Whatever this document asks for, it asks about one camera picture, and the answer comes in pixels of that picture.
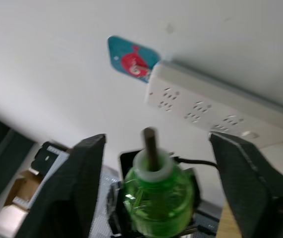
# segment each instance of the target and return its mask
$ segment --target red cartoon figure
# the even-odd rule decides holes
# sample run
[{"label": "red cartoon figure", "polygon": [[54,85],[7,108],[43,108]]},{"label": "red cartoon figure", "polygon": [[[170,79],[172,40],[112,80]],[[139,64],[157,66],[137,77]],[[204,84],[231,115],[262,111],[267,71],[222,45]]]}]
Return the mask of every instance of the red cartoon figure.
[{"label": "red cartoon figure", "polygon": [[138,55],[137,46],[132,47],[134,52],[126,54],[121,58],[121,66],[129,73],[137,77],[146,77],[149,73],[149,68],[146,62]]}]

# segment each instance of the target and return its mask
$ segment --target black cable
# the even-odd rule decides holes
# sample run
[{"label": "black cable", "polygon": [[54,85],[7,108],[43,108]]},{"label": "black cable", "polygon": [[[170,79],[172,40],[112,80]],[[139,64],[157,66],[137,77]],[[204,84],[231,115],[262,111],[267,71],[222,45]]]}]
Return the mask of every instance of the black cable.
[{"label": "black cable", "polygon": [[173,157],[173,159],[178,162],[178,163],[186,163],[186,164],[196,164],[196,165],[209,165],[215,167],[217,170],[219,169],[217,164],[210,162],[210,161],[205,161],[205,160],[188,160],[188,159],[183,159],[178,156]]}]

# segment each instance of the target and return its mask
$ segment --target blue sticker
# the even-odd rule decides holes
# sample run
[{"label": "blue sticker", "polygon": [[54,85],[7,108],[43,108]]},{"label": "blue sticker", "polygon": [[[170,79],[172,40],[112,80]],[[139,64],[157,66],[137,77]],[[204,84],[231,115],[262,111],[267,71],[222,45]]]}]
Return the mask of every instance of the blue sticker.
[{"label": "blue sticker", "polygon": [[117,36],[108,38],[108,47],[116,70],[148,83],[152,68],[160,60],[156,52]]}]

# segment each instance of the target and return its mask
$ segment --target green bottle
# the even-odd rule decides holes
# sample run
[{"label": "green bottle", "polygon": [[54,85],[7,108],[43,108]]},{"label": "green bottle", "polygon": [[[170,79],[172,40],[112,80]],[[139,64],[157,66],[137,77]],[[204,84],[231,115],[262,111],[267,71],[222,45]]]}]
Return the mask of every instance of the green bottle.
[{"label": "green bottle", "polygon": [[193,215],[194,190],[183,172],[163,150],[158,151],[160,169],[149,171],[145,150],[133,161],[124,180],[124,204],[134,228],[152,238],[178,235]]}]

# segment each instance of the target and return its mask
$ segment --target power strip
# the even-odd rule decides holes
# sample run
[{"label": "power strip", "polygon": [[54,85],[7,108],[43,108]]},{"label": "power strip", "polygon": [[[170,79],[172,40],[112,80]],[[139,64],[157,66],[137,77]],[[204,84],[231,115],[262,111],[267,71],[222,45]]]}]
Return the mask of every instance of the power strip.
[{"label": "power strip", "polygon": [[168,62],[153,68],[146,103],[204,130],[240,136],[259,148],[283,142],[283,108]]}]

